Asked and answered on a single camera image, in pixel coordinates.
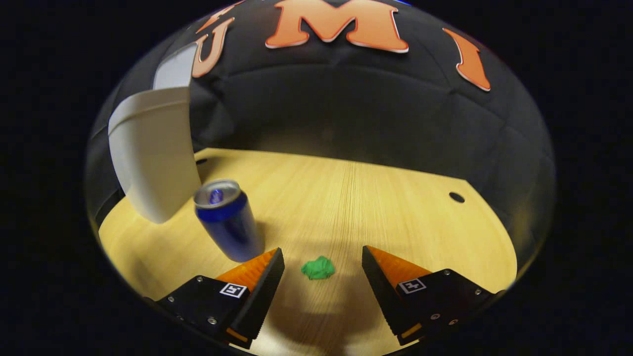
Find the black background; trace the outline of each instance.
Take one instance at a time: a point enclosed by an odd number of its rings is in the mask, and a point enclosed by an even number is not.
[[[86,218],[87,134],[107,94],[147,50],[221,7],[212,1],[27,1],[9,26],[3,166],[9,214],[6,342],[22,353],[217,354],[151,312],[114,273]],[[624,354],[625,203],[630,140],[628,1],[425,1],[524,82],[554,142],[559,195],[551,236],[492,309],[426,353]]]

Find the blue can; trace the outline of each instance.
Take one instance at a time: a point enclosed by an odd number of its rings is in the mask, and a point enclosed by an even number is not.
[[[200,223],[229,259],[245,262],[264,253],[248,197],[236,181],[205,184],[196,191],[194,203]]]

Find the letter m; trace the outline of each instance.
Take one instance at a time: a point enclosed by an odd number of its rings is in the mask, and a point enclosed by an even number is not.
[[[338,8],[323,0],[284,0],[275,4],[281,8],[276,33],[266,40],[266,47],[299,46],[308,42],[310,35],[301,30],[305,21],[324,42],[332,42],[349,25],[356,28],[347,34],[349,42],[370,47],[406,53],[409,45],[400,39],[394,21],[398,9],[373,0],[351,0]]]

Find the green crumpled paper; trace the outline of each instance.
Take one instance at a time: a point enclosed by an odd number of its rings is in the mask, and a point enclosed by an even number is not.
[[[335,269],[332,261],[321,256],[315,261],[306,262],[301,268],[301,273],[308,276],[309,279],[326,279],[334,274]]]

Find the wooden table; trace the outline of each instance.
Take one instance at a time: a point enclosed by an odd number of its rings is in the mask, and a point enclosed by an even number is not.
[[[284,251],[285,272],[251,353],[383,355],[402,348],[363,273],[363,245],[432,272],[454,269],[493,293],[516,278],[508,233],[467,181],[260,151],[205,149],[196,153],[202,158],[203,182],[236,180],[249,196],[266,251]],[[99,235],[120,274],[154,300],[197,274],[216,277],[238,265],[207,235],[192,199],[161,225],[143,219],[123,199]],[[333,261],[336,273],[310,281],[301,266],[320,255]]]

